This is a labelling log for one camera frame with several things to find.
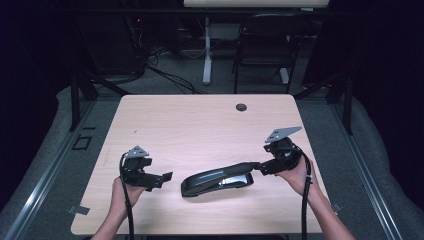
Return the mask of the aluminium floor rail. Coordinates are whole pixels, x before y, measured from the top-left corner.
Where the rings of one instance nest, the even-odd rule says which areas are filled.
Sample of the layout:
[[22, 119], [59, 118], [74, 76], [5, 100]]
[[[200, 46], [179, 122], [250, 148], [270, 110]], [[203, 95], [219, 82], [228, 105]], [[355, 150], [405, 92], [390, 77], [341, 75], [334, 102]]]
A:
[[337, 106], [330, 105], [330, 111], [337, 123], [338, 128], [342, 132], [343, 138], [347, 142], [349, 149], [353, 155], [353, 164], [361, 179], [371, 205], [377, 215], [377, 218], [383, 228], [388, 240], [404, 240], [394, 218], [383, 198], [366, 162], [362, 152], [357, 145], [355, 137], [350, 135], [344, 127], [341, 110]]
[[74, 131], [62, 105], [23, 181], [0, 213], [0, 240], [82, 240], [71, 225], [99, 155], [113, 107], [88, 102]]

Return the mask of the black metal stand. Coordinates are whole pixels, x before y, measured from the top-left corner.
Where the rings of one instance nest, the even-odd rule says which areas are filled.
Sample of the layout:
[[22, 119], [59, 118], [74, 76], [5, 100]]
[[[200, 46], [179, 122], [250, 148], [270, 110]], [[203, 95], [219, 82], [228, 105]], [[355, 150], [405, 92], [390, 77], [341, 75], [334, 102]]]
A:
[[129, 95], [129, 92], [109, 82], [105, 78], [92, 71], [77, 71], [70, 81], [70, 95], [71, 95], [71, 112], [72, 122], [70, 131], [74, 131], [81, 120], [80, 112], [80, 94], [88, 101], [95, 101], [99, 94], [94, 87], [94, 84], [100, 84], [109, 90], [117, 93], [120, 96]]
[[343, 99], [343, 111], [342, 111], [342, 124], [349, 135], [353, 134], [351, 127], [352, 117], [352, 104], [353, 104], [353, 81], [348, 73], [340, 72], [333, 76], [315, 83], [305, 90], [294, 95], [295, 99], [303, 99], [319, 89], [330, 86], [330, 90], [326, 95], [326, 101], [329, 104], [336, 104], [339, 102], [341, 96]]

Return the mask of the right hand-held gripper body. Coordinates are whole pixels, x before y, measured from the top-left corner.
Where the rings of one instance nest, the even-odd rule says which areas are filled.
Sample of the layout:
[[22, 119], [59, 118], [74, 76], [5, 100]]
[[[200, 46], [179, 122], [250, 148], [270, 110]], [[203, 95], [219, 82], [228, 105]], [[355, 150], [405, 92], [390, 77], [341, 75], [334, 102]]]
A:
[[274, 129], [265, 140], [264, 149], [271, 153], [275, 160], [272, 168], [276, 173], [295, 168], [302, 155], [302, 150], [292, 142], [289, 135], [302, 129], [301, 126]]

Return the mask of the black stapler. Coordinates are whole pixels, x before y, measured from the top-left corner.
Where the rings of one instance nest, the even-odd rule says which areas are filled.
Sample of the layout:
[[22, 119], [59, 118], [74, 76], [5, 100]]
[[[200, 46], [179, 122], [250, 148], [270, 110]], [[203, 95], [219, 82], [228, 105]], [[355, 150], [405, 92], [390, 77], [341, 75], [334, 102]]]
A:
[[224, 189], [243, 188], [254, 183], [251, 172], [258, 162], [243, 162], [235, 165], [208, 170], [187, 177], [181, 183], [183, 198]]

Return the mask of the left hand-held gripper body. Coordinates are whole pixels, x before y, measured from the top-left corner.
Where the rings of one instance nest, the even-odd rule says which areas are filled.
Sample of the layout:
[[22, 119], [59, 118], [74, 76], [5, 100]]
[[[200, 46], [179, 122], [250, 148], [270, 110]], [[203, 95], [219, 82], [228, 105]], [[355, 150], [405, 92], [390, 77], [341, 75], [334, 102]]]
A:
[[152, 164], [149, 153], [136, 145], [124, 153], [120, 160], [120, 176], [126, 184], [137, 187], [161, 187], [163, 177], [146, 173], [144, 168]]

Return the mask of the person's right hand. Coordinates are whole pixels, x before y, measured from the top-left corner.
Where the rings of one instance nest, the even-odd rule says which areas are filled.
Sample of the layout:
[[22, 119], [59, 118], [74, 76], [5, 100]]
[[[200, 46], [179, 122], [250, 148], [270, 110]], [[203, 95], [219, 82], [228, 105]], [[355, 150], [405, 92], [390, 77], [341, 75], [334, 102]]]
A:
[[283, 178], [296, 193], [303, 195], [306, 177], [308, 176], [304, 157], [300, 158], [295, 168], [278, 172], [276, 176]]

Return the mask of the black folding chair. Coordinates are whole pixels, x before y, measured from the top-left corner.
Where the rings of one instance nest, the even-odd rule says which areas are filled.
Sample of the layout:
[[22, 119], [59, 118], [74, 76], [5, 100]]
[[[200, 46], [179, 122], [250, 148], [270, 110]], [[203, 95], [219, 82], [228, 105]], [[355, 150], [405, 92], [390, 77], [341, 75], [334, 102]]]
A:
[[309, 21], [298, 15], [257, 14], [246, 18], [238, 30], [233, 62], [234, 92], [238, 92], [239, 68], [288, 69], [286, 92], [292, 85], [301, 42], [310, 28]]

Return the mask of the dark equipment box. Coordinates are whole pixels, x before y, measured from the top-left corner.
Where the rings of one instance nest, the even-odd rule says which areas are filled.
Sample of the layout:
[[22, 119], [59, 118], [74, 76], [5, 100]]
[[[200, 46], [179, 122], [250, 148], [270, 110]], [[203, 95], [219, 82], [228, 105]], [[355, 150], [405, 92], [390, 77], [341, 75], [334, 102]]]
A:
[[112, 75], [143, 75], [145, 60], [135, 46], [133, 33], [123, 16], [98, 18], [99, 63]]

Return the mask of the person's left hand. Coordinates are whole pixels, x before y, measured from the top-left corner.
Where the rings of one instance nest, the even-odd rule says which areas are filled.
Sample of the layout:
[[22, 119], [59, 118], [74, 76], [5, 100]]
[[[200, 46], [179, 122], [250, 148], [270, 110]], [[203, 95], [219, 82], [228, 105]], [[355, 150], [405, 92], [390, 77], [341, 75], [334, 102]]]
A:
[[116, 178], [112, 185], [110, 206], [112, 216], [117, 219], [125, 219], [127, 217], [126, 202], [129, 202], [130, 206], [133, 207], [144, 190], [144, 187], [136, 187], [128, 184], [122, 185], [121, 179]]

